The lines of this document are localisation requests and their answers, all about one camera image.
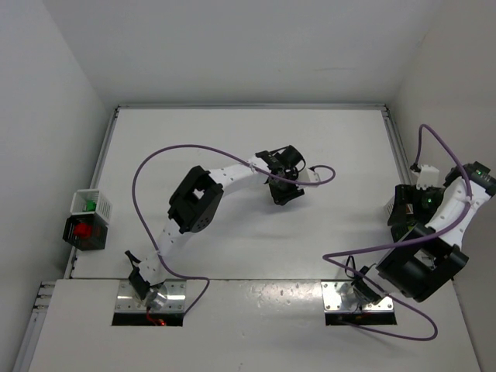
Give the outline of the red curved lego brick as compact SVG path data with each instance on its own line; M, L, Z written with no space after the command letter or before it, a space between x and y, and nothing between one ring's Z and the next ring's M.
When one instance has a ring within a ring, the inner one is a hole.
M78 239L89 239L92 235L92 225L85 222L79 222L74 227L74 235Z

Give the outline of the black slotted bin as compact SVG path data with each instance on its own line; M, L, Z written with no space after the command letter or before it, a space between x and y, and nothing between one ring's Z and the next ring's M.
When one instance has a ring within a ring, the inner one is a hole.
M72 215L67 218L63 240L81 251L103 250L108 227L97 215Z
M415 235L412 234L412 230L415 228L415 224L411 223L398 223L391 226L391 236L394 243L399 243L402 241L414 239Z

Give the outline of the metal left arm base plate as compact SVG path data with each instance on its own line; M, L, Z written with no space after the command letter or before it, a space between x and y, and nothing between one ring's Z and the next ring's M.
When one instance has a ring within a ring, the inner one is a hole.
M185 299L185 281L165 281L151 288L144 299L139 299L129 282L122 281L115 300L115 312L144 314L149 309L157 314L181 314L185 310Z

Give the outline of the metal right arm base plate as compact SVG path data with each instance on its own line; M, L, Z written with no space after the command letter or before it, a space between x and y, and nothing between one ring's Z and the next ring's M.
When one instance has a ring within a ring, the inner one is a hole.
M390 297L369 302L351 286L351 281L322 281L322 300L327 313L392 312L394 304Z

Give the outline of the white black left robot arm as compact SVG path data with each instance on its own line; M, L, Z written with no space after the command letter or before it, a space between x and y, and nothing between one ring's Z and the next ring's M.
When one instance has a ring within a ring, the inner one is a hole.
M126 254L133 264L129 282L141 301L150 298L164 282L166 274L187 279L187 275L168 266L166 256L213 222L224 197L266 185L274 204L286 205L301 197L305 187L320 182L315 172L307 168L303 155L292 145L263 150L247 160L209 146L204 149L228 157L234 163L210 170L200 165L192 167L170 196L167 221L160 238L150 239L155 257L139 260L131 253Z

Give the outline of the white slotted bin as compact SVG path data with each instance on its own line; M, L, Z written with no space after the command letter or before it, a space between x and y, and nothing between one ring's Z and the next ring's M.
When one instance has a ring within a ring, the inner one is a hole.
M391 197L384 205L384 213L389 218L394 210L394 197Z
M98 189L77 190L73 194L71 215L96 215L106 225L112 216L112 203Z

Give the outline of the white right slotted bin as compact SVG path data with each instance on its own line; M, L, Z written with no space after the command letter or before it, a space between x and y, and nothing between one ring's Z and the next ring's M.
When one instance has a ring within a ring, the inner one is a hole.
M384 205L384 213L389 218L394 210L394 197L391 197Z

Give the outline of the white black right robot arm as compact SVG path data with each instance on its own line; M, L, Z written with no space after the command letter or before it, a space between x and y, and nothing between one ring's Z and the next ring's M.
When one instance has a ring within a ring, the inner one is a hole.
M396 243L376 266L364 266L351 281L362 305L376 305L391 292L422 302L467 264L463 234L477 210L495 195L495 179L479 162L452 168L442 186L399 184L387 207Z

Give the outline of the black right slotted bin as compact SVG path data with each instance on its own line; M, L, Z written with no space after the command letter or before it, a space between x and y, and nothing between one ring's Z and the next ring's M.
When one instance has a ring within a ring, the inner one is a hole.
M415 224L411 223L398 223L391 226L391 236L394 243L399 243L402 241L414 239L415 235L412 234L412 230L415 228Z

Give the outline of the black left slotted bin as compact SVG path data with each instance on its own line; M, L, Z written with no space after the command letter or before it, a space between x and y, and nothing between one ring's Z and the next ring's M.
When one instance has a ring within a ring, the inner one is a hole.
M81 251L103 250L108 227L97 215L72 215L67 218L63 240Z

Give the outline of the white left slotted bin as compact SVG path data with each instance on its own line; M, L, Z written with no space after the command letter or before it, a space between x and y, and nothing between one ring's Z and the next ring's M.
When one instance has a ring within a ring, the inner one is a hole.
M98 189L77 190L73 194L71 215L96 215L106 225L112 216L112 203Z

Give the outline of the dark green 2x2 lego brick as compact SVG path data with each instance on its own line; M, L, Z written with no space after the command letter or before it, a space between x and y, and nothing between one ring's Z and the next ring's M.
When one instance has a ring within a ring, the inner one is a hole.
M88 199L85 204L85 211L86 212L95 212L97 208L97 202L91 199Z

